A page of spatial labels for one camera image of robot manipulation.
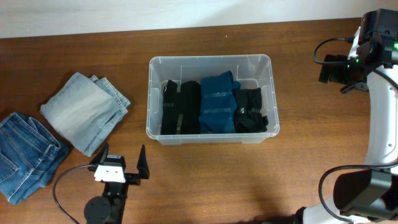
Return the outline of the large black garment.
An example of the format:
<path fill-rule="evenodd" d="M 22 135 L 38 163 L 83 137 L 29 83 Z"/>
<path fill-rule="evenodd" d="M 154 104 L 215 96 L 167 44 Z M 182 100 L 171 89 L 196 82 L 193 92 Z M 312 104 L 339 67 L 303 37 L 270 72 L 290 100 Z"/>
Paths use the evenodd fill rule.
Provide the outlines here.
<path fill-rule="evenodd" d="M 163 90 L 161 135 L 200 134 L 201 86 L 169 80 Z"/>

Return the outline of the small black garment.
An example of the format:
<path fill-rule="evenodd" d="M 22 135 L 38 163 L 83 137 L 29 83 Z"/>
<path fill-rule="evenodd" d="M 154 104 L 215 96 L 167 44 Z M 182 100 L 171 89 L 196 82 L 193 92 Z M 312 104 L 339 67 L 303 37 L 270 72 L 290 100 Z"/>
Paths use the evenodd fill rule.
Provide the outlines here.
<path fill-rule="evenodd" d="M 234 112 L 234 127 L 237 133 L 263 133 L 269 124 L 263 116 L 261 89 L 233 90 L 237 108 Z"/>

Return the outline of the light blue jeans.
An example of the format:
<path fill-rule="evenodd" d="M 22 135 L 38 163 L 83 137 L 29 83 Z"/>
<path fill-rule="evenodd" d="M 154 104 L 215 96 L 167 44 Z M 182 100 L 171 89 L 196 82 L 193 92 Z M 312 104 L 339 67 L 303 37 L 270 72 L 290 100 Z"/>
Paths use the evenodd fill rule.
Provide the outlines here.
<path fill-rule="evenodd" d="M 107 78 L 76 72 L 40 106 L 40 114 L 74 148 L 90 157 L 127 114 L 131 102 Z"/>

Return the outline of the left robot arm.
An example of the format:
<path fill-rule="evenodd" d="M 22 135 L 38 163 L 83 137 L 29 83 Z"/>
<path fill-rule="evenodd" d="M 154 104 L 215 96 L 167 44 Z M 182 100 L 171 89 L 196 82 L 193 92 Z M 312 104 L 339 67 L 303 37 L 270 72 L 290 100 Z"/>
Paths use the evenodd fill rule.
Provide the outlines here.
<path fill-rule="evenodd" d="M 90 199 L 84 208 L 87 223 L 121 224 L 129 186 L 140 186 L 141 180 L 150 176 L 146 159 L 146 147 L 142 146 L 137 162 L 137 173 L 126 173 L 123 156 L 109 153 L 106 143 L 90 162 L 88 170 L 94 172 L 95 181 L 104 183 L 100 196 Z"/>

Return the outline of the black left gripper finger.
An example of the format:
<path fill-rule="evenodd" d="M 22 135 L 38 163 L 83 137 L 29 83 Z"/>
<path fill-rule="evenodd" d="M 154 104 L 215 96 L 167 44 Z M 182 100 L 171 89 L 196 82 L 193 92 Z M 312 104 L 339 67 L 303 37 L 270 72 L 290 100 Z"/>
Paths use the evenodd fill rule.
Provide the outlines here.
<path fill-rule="evenodd" d="M 91 160 L 90 165 L 101 165 L 108 156 L 109 144 L 106 142 L 99 153 Z"/>
<path fill-rule="evenodd" d="M 141 179 L 149 179 L 150 171 L 149 166 L 146 159 L 146 147 L 143 144 L 140 150 L 138 162 L 137 162 L 137 170 L 139 171 L 139 177 Z"/>

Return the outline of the clear plastic storage bin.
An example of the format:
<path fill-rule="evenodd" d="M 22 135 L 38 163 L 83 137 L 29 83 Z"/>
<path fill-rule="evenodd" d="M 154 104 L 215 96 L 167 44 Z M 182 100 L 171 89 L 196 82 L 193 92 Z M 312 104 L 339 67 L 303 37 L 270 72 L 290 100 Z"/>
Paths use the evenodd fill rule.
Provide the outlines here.
<path fill-rule="evenodd" d="M 161 135 L 163 89 L 168 80 L 178 84 L 191 80 L 200 82 L 202 78 L 216 76 L 228 70 L 243 89 L 261 89 L 261 113 L 269 121 L 266 132 Z M 278 135 L 279 131 L 272 61 L 268 55 L 156 56 L 150 60 L 146 134 L 151 139 L 162 145 L 222 142 L 257 144 Z"/>

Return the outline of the teal blue garment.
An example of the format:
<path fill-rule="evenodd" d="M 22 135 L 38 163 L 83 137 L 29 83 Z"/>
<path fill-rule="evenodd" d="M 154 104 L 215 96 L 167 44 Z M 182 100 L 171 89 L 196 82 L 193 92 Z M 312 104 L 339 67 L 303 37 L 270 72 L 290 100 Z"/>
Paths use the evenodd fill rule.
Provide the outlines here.
<path fill-rule="evenodd" d="M 234 112 L 237 109 L 234 90 L 241 87 L 228 70 L 220 75 L 203 78 L 201 84 L 200 133 L 235 133 Z"/>

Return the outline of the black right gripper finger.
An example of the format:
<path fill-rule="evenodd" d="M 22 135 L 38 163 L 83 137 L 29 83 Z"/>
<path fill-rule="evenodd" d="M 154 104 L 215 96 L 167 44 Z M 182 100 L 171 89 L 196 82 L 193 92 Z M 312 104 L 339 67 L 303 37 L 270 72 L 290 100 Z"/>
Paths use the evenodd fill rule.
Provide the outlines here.
<path fill-rule="evenodd" d="M 324 61 L 326 62 L 332 62 L 335 59 L 334 55 L 326 55 L 324 58 Z M 331 65 L 323 65 L 322 69 L 320 71 L 320 76 L 318 81 L 321 83 L 328 83 L 331 77 L 331 73 L 332 73 L 332 66 Z"/>
<path fill-rule="evenodd" d="M 366 84 L 366 82 L 351 82 L 347 85 L 345 85 L 341 90 L 340 93 L 342 94 L 347 94 L 352 90 L 359 90 L 359 91 L 365 91 L 368 92 L 369 88 Z"/>

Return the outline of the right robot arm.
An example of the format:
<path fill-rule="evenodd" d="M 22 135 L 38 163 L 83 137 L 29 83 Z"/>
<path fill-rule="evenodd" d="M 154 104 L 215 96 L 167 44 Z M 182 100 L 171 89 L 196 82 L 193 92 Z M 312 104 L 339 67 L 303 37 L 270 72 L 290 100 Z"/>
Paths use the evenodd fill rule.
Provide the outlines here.
<path fill-rule="evenodd" d="M 366 84 L 371 101 L 368 153 L 363 165 L 338 166 L 318 183 L 320 204 L 302 207 L 287 223 L 378 223 L 397 220 L 397 11 L 365 13 L 348 58 L 323 66 L 345 66 L 361 74 L 340 92 Z"/>

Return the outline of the dark blue folded jeans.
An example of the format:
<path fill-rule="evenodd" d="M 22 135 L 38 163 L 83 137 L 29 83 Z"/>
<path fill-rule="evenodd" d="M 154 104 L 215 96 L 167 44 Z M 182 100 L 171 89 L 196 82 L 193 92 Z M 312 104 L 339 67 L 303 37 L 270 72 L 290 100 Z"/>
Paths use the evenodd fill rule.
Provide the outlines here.
<path fill-rule="evenodd" d="M 1 193 L 17 205 L 46 187 L 69 147 L 33 117 L 18 112 L 1 121 Z"/>

